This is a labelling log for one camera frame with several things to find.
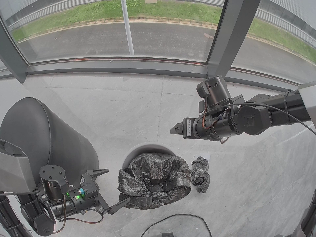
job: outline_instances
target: grass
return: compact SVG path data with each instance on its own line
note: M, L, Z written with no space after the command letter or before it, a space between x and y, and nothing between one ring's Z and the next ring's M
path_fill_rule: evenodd
M145 3L145 0L126 0L129 17L156 16L167 18L191 19L217 24L222 9L202 3L177 2L173 0L157 3ZM51 28L72 25L81 21L123 18L120 0L100 1L76 6L63 12L37 19L12 31L16 41L34 34L46 32ZM292 34L255 18L249 33L257 37L278 42L285 47L302 54L316 63L316 49Z

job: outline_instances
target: floor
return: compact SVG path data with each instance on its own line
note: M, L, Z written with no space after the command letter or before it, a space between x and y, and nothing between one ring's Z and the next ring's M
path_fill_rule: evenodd
M206 194L197 193L192 186L188 196L171 205L147 211L122 208L114 215L105 215L97 225L69 221L58 236L139 237L150 224L176 213L203 217L213 236L292 233L316 184L312 178L316 175L314 135L300 124L271 127L259 136L234 136L224 145L170 134L184 117L198 116L201 99L196 86L200 81L96 73L28 76L24 84L13 78L0 80L0 122L15 102L32 96L89 139L98 153L100 168L110 169L97 179L109 204L118 201L119 169L126 152L137 144L167 144L190 167L198 156L210 163L211 183ZM243 94L246 100L258 93L278 94L231 83L228 89L232 97ZM27 225L17 201L10 200ZM88 212L79 218L93 221L99 215ZM157 224L144 236L159 237L162 232L174 232L177 237L208 236L199 219L185 216ZM0 234L9 236L2 228Z

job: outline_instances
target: trash bag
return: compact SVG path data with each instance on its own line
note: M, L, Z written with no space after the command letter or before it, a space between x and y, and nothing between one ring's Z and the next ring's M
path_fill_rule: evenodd
M208 174L209 162L199 156L192 162L192 184L197 187L197 192L205 193L210 185Z
M144 153L119 171L119 201L131 198L126 208L159 208L188 195L190 181L191 170L181 157Z

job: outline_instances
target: white label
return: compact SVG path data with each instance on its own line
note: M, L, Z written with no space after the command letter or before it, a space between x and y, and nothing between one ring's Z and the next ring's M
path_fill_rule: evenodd
M191 137L191 120L187 121L187 136Z

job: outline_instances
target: crumpled black plastic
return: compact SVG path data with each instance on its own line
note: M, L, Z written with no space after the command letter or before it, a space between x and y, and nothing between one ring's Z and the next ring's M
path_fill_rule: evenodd
M197 192L205 193L210 185L208 174L209 162L199 156L192 162L192 184L197 187Z
M163 190L163 184L179 178L187 180L187 185ZM159 208L188 195L191 191L190 181L191 170L181 157L158 153L141 154L132 160L127 169L119 171L119 201L128 197L131 197L131 201L132 197L152 197L152 203L146 206L130 201L125 207L141 210Z

